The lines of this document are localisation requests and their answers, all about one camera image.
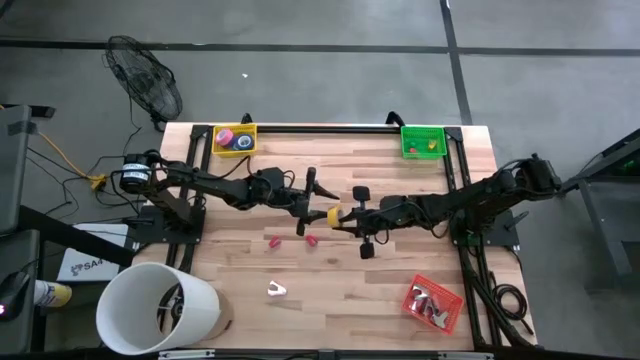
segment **gray floor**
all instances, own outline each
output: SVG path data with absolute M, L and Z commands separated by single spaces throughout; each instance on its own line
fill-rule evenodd
M 450 0 L 450 6 L 460 46 L 640 47 L 640 5 L 633 0 Z M 442 46 L 443 29 L 437 0 L 19 0 L 0 20 L 2 37 L 104 41 L 128 34 L 189 43 Z M 156 55 L 178 79 L 180 121 L 235 121 L 250 112 L 259 122 L 379 123 L 395 110 L 413 124 L 461 123 L 448 55 Z M 461 63 L 474 124 L 489 126 L 498 163 L 538 152 L 566 179 L 640 124 L 639 58 L 463 56 Z M 120 154 L 133 130 L 127 96 L 101 51 L 0 48 L 0 79 L 3 102 L 58 109 L 40 129 L 83 169 L 98 156 Z M 134 121 L 145 130 L 129 150 L 157 148 L 161 137 L 137 106 Z M 54 156 L 41 139 L 31 143 Z M 59 179 L 69 175 L 42 164 Z M 117 165 L 105 162 L 102 170 Z M 86 184 L 70 188 L 81 208 L 67 222 L 131 214 L 97 205 Z M 60 186 L 28 167 L 23 203 L 45 211 L 61 200 Z M 518 230 L 540 343 L 637 357 L 638 296 L 584 290 L 604 254 L 579 196 L 517 209 L 531 210 Z M 93 308 L 74 311 L 73 323 L 51 325 L 57 326 L 52 346 L 99 341 Z

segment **wooden table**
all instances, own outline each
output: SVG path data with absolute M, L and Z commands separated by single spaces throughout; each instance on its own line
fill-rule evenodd
M 185 160 L 192 125 L 167 125 L 163 157 Z M 490 176 L 496 163 L 487 127 L 462 129 L 471 180 Z M 457 183 L 461 186 L 453 152 Z M 213 156 L 209 172 L 225 173 L 237 161 Z M 200 159 L 196 159 L 195 164 L 199 163 Z M 378 207 L 384 195 L 448 192 L 443 161 L 404 160 L 398 135 L 260 134 L 251 169 L 272 166 L 293 170 L 297 188 L 304 188 L 307 167 L 315 166 L 320 184 L 338 194 L 346 209 L 355 206 L 351 194 L 355 185 L 370 187 L 372 201 L 368 207 L 373 208 Z M 230 179 L 246 176 L 243 166 Z M 337 202 L 313 197 L 311 208 L 326 210 Z M 310 248 L 295 235 L 295 225 L 296 219 L 283 210 L 257 206 L 240 212 L 219 199 L 207 197 L 205 235 L 197 247 L 192 274 L 229 297 L 235 320 L 225 334 L 202 341 L 198 347 L 473 349 L 466 306 L 452 336 L 427 327 L 400 308 L 416 273 L 464 298 L 458 254 L 448 237 L 436 239 L 419 228 L 395 230 L 388 244 L 376 244 L 374 259 L 361 260 L 359 239 L 317 221 L 307 234 L 318 237 L 319 244 Z M 443 224 L 436 228 L 438 232 L 443 230 Z M 283 239 L 275 250 L 268 246 L 273 235 Z M 135 262 L 164 262 L 166 251 L 166 245 L 150 246 Z M 515 257 L 502 248 L 487 248 L 486 252 L 489 269 L 498 283 L 513 284 L 525 293 Z M 271 280 L 284 285 L 288 294 L 269 297 L 267 286 Z M 486 310 L 479 299 L 477 303 L 483 334 L 489 339 Z M 527 335 L 525 338 L 535 342 L 519 322 L 514 325 Z

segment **pink tape roll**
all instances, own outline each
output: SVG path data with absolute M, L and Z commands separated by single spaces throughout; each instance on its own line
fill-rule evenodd
M 222 129 L 216 135 L 216 144 L 222 147 L 228 147 L 233 145 L 233 131 L 229 129 Z

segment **blue tape roll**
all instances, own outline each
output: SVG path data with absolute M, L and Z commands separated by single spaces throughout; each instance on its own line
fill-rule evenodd
M 244 151 L 253 149 L 253 136 L 249 134 L 243 134 L 237 136 L 233 140 L 233 150 Z

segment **green basket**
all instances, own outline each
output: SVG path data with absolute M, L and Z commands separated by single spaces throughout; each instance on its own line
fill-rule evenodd
M 402 157 L 405 159 L 439 159 L 447 155 L 444 129 L 441 127 L 403 126 Z

